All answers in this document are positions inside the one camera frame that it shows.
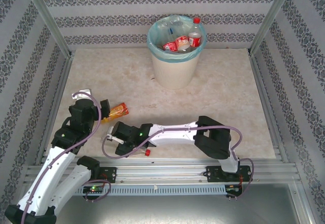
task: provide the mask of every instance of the bottle label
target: bottle label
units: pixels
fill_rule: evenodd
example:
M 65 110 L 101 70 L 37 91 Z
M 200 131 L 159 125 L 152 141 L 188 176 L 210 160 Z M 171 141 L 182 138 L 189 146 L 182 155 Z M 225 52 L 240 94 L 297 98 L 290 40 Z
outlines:
M 184 36 L 180 36 L 178 37 L 176 40 L 175 40 L 175 44 L 177 46 L 177 49 L 179 49 L 181 46 L 189 46 L 189 43 L 188 43 L 188 39 L 187 39 L 187 36 L 184 35 Z
M 188 38 L 189 45 L 191 47 L 198 47 L 201 42 L 201 38 Z
M 177 51 L 177 47 L 176 47 L 175 42 L 169 42 L 169 43 L 165 44 L 163 46 L 163 48 L 164 48 L 164 50 L 170 50 L 170 51 L 173 51 L 173 52 Z

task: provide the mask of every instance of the plastic bag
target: plastic bag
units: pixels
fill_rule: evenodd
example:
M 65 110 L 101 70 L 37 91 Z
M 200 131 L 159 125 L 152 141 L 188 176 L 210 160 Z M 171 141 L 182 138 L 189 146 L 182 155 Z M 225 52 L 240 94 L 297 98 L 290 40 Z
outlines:
M 148 35 L 147 35 L 147 45 L 151 53 L 158 58 L 159 60 L 170 62 L 170 63 L 178 63 L 178 62 L 185 62 L 188 60 L 191 60 L 195 58 L 197 55 L 200 54 L 200 52 L 203 50 L 205 45 L 207 44 L 207 34 L 200 23 L 200 30 L 202 32 L 202 38 L 201 38 L 201 44 L 200 46 L 189 53 L 181 54 L 181 53 L 175 53 L 175 52 L 165 52 L 161 49 L 157 48 L 157 45 L 160 45 L 160 38 L 159 38 L 159 24 L 163 23 L 171 23 L 173 25 L 183 25 L 183 29 L 185 31 L 185 34 L 190 30 L 190 28 L 193 26 L 193 19 L 185 16 L 178 16 L 178 15 L 171 15 L 165 18 L 162 18 L 161 20 L 155 22 L 153 26 L 149 29 Z

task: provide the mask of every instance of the wire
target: wire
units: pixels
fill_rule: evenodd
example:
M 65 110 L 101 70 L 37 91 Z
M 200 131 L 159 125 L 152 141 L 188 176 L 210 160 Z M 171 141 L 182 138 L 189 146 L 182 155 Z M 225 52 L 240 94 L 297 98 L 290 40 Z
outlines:
M 243 140 L 243 135 L 242 133 L 235 127 L 233 126 L 200 126 L 200 127 L 180 127 L 180 128 L 173 128 L 173 129 L 163 129 L 160 131 L 155 132 L 153 135 L 149 136 L 147 139 L 145 139 L 139 146 L 137 146 L 136 148 L 134 148 L 131 152 L 121 155 L 121 156 L 110 156 L 105 152 L 104 149 L 104 145 L 106 140 L 108 139 L 108 136 L 105 136 L 102 142 L 102 152 L 103 154 L 109 158 L 109 159 L 121 159 L 124 157 L 128 157 L 131 154 L 134 154 L 136 151 L 138 151 L 145 143 L 147 143 L 150 139 L 152 139 L 153 137 L 155 137 L 158 134 L 164 133 L 164 132 L 170 132 L 170 131 L 191 131 L 191 130 L 210 130 L 210 129 L 230 129 L 230 130 L 234 130 L 239 134 L 239 140 L 238 142 L 231 148 L 232 151 L 232 155 L 234 157 L 234 159 L 237 161 L 237 157 L 235 155 L 234 149 L 242 142 Z
M 239 189 L 243 188 L 243 176 L 240 175 Z
M 106 174 L 102 173 L 100 176 L 105 177 L 105 180 L 107 180 L 107 176 L 106 176 Z
M 25 206 L 25 209 L 24 209 L 24 212 L 23 212 L 22 218 L 21 218 L 21 224 L 24 224 L 25 219 L 26 219 L 26 215 L 27 215 L 27 212 L 28 212 L 28 208 L 29 208 L 29 206 L 31 205 L 31 201 L 32 201 L 32 199 L 33 199 L 33 197 L 34 197 L 34 194 L 35 194 L 37 188 L 39 187 L 39 185 L 40 185 L 42 179 L 44 178 L 45 174 L 48 172 L 48 170 L 49 170 L 49 169 L 54 165 L 54 163 L 55 163 L 58 159 L 60 159 L 60 157 L 61 157 L 62 155 L 66 154 L 66 153 L 69 153 L 72 149 L 74 149 L 74 148 L 76 148 L 76 147 L 82 145 L 84 142 L 86 142 L 86 141 L 87 141 L 91 136 L 94 135 L 94 133 L 96 133 L 96 131 L 98 130 L 99 126 L 101 125 L 101 124 L 100 124 L 100 121 L 101 121 L 101 118 L 102 118 L 102 112 L 101 112 L 101 108 L 100 108 L 100 105 L 99 105 L 99 103 L 97 102 L 97 100 L 96 100 L 93 96 L 91 96 L 91 95 L 89 95 L 89 94 L 87 94 L 87 93 L 85 93 L 85 92 L 77 92 L 77 93 L 74 93 L 72 96 L 74 97 L 74 96 L 76 96 L 76 95 L 78 95 L 78 94 L 86 95 L 86 96 L 88 96 L 88 97 L 93 101 L 93 103 L 96 105 L 97 110 L 98 110 L 98 119 L 99 119 L 99 121 L 98 121 L 96 127 L 94 128 L 94 130 L 93 130 L 93 131 L 92 131 L 92 132 L 91 132 L 91 133 L 90 133 L 86 138 L 84 138 L 84 139 L 81 140 L 80 142 L 74 144 L 74 145 L 71 146 L 70 148 L 68 148 L 68 149 L 66 149 L 65 151 L 63 151 L 62 153 L 60 153 L 56 158 L 53 159 L 53 161 L 51 161 L 51 163 L 48 165 L 48 167 L 45 168 L 45 170 L 41 173 L 40 177 L 38 178 L 37 182 L 35 183 L 35 186 L 34 186 L 34 188 L 32 189 L 32 191 L 31 191 L 31 193 L 30 193 L 30 195 L 29 195 L 29 198 L 28 198 L 28 200 L 27 200 L 27 203 L 26 203 L 26 206 Z
M 111 190 L 112 190 L 112 185 L 111 185 L 111 183 L 110 183 L 108 180 L 104 180 L 104 179 L 90 180 L 90 181 L 88 181 L 88 182 L 85 182 L 84 185 L 89 184 L 89 183 L 94 183 L 94 182 L 103 182 L 104 184 L 105 184 L 105 183 L 108 183 L 108 185 L 110 186 L 110 188 L 107 190 L 107 192 L 106 192 L 105 194 L 101 195 L 100 197 L 98 197 L 98 198 L 95 199 L 95 200 L 90 200 L 90 199 L 88 199 L 87 196 L 88 196 L 88 194 L 89 194 L 90 192 L 87 192 L 87 193 L 86 193 L 86 196 L 85 196 L 85 199 L 86 199 L 87 202 L 88 202 L 88 201 L 90 201 L 90 202 L 92 202 L 92 203 L 97 202 L 97 201 L 99 201 L 99 200 L 105 198 L 105 197 L 106 197 L 106 196 L 111 192 Z
M 251 165 L 252 165 L 252 168 L 251 168 L 251 174 L 250 174 L 250 178 L 249 178 L 249 181 L 248 181 L 247 187 L 246 187 L 245 190 L 242 192 L 242 194 L 238 196 L 238 198 L 241 198 L 241 197 L 243 197 L 244 193 L 247 192 L 247 190 L 249 189 L 250 184 L 251 184 L 251 182 L 252 182 L 252 180 L 253 180 L 253 175 L 254 175 L 254 162 L 253 162 L 250 158 L 242 158 L 242 159 L 240 159 L 239 161 L 240 161 L 240 162 L 242 162 L 242 161 L 250 161 L 250 163 L 251 163 Z

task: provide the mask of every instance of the robotic arm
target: robotic arm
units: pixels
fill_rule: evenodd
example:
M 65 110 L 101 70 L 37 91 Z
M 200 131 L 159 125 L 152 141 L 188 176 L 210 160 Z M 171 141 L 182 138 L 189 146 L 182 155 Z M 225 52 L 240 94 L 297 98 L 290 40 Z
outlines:
M 161 134 L 152 137 L 149 142 L 142 146 L 142 150 L 149 154 L 148 147 L 157 147 L 165 144 L 192 144 L 203 151 L 207 156 L 217 159 L 221 168 L 227 173 L 237 173 L 238 159 L 231 153 L 231 136 L 229 129 L 211 130 L 190 130 L 190 128 L 206 126 L 223 126 L 223 124 L 207 116 L 200 116 L 198 121 L 182 125 L 163 126 L 158 124 L 142 124 L 140 128 L 128 126 L 123 122 L 118 122 L 114 127 L 110 127 L 107 140 L 119 142 L 115 154 L 125 155 L 138 147 L 145 139 L 154 135 L 158 131 L 166 130 Z M 184 129 L 187 131 L 169 131 L 168 129 Z
M 84 156 L 77 161 L 72 173 L 57 187 L 64 171 L 86 142 L 81 141 L 86 140 L 91 134 L 94 122 L 108 117 L 110 113 L 108 100 L 101 101 L 102 115 L 99 118 L 98 108 L 85 93 L 76 99 L 75 105 L 69 107 L 71 116 L 55 133 L 48 157 L 33 185 L 17 205 L 10 205 L 6 209 L 5 216 L 13 224 L 22 222 L 25 209 L 27 209 L 25 224 L 55 224 L 56 216 L 75 191 L 89 180 L 100 179 L 100 163 Z M 209 126 L 223 125 L 207 116 L 200 116 L 198 121 L 188 124 L 170 126 L 143 124 L 137 128 L 118 122 L 114 127 L 109 128 L 106 139 L 119 142 L 115 153 L 122 157 L 125 154 L 134 153 L 133 150 L 140 145 L 142 149 L 147 150 L 148 147 L 158 147 L 164 144 L 193 144 L 207 156 L 218 159 L 222 171 L 227 174 L 226 177 L 237 175 L 239 161 L 232 154 L 230 130 L 209 129 L 208 131 L 206 127 Z M 52 163 L 53 159 L 78 143 L 80 144 L 78 147 L 72 148 L 58 158 L 54 164 Z M 39 187 L 35 191 L 34 187 L 39 179 L 41 179 Z
M 48 157 L 33 185 L 17 205 L 10 205 L 6 209 L 5 216 L 13 224 L 21 223 L 27 203 L 29 203 L 29 208 L 25 224 L 54 224 L 56 216 L 75 191 L 88 180 L 98 179 L 100 163 L 84 156 L 78 160 L 73 172 L 57 187 L 64 171 L 83 144 L 61 156 L 54 165 L 49 166 L 49 164 L 63 151 L 89 136 L 94 122 L 109 116 L 110 106 L 108 100 L 101 101 L 102 117 L 99 118 L 98 108 L 93 101 L 87 96 L 82 96 L 77 98 L 75 105 L 69 107 L 69 112 L 71 116 L 55 133 Z M 28 201 L 31 190 L 47 168 L 49 170 L 42 178 L 32 201 Z

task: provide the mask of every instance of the vented panel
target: vented panel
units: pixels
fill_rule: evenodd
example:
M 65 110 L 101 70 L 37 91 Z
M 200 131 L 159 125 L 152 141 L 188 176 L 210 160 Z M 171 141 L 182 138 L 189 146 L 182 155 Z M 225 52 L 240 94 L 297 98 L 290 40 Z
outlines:
M 109 195 L 112 196 L 168 196 L 168 195 L 225 195 L 224 185 L 191 185 L 191 186 L 112 186 Z M 83 187 L 75 195 L 83 195 Z

